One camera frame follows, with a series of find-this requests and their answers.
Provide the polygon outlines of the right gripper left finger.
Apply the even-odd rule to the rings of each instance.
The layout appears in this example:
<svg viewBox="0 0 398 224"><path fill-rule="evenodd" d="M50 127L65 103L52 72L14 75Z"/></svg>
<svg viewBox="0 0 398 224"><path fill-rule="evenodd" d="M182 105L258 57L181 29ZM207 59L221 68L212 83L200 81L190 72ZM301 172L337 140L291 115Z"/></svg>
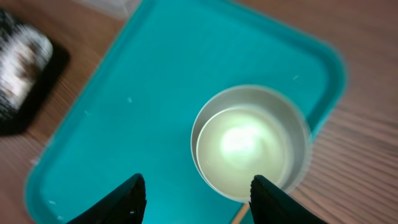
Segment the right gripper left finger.
<svg viewBox="0 0 398 224"><path fill-rule="evenodd" d="M141 224L146 209L142 174L134 174L67 224Z"/></svg>

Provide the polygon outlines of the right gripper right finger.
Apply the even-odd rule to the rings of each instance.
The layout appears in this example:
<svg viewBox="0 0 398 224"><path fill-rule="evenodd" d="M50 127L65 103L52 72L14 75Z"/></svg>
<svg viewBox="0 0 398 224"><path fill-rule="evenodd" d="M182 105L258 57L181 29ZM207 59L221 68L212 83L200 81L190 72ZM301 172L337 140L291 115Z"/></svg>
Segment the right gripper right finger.
<svg viewBox="0 0 398 224"><path fill-rule="evenodd" d="M326 224L262 175L254 176L250 192L255 224Z"/></svg>

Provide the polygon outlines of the cream cup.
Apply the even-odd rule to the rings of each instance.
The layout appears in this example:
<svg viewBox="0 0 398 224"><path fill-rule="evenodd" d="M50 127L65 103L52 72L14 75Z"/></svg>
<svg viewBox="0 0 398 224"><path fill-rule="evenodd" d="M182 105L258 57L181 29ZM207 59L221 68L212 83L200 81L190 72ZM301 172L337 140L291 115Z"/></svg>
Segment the cream cup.
<svg viewBox="0 0 398 224"><path fill-rule="evenodd" d="M197 142L197 158L210 185L236 200L247 200L251 181L263 175L277 186L291 170L285 129L271 115L228 109L212 117Z"/></svg>

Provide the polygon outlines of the grey bowl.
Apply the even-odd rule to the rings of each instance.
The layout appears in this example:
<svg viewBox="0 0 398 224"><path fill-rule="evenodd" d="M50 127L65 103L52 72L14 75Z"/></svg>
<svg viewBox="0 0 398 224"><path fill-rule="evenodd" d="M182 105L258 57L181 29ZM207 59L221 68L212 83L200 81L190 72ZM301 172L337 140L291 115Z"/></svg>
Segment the grey bowl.
<svg viewBox="0 0 398 224"><path fill-rule="evenodd" d="M191 133L191 152L202 179L215 192L228 199L237 202L250 200L250 194L247 200L236 200L217 191L205 179L198 163L197 142L201 130L214 115L228 109L251 109L267 113L282 125L291 146L291 170L285 184L276 186L284 192L293 190L305 176L312 157L310 128L302 112L290 100L270 88L257 85L240 85L223 90L207 101L197 114Z"/></svg>

